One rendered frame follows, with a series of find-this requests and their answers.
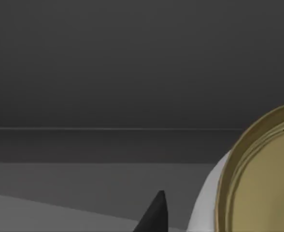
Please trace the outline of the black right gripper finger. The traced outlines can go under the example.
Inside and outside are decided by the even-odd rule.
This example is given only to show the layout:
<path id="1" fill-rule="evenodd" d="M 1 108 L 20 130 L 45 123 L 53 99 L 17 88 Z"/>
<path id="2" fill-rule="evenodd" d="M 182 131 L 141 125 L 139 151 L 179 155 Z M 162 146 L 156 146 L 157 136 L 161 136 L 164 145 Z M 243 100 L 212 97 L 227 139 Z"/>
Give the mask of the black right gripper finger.
<path id="1" fill-rule="evenodd" d="M 165 191 L 160 190 L 133 232 L 169 232 L 169 214 Z"/>

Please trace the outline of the white can with gold lid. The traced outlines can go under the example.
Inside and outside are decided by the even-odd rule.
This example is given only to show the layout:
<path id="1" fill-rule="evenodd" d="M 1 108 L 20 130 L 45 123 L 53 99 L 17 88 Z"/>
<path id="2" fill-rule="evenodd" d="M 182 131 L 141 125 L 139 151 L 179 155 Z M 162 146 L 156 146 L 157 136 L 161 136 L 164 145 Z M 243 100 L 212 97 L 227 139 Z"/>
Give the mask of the white can with gold lid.
<path id="1" fill-rule="evenodd" d="M 284 232 L 284 105 L 247 128 L 215 165 L 186 232 Z"/>

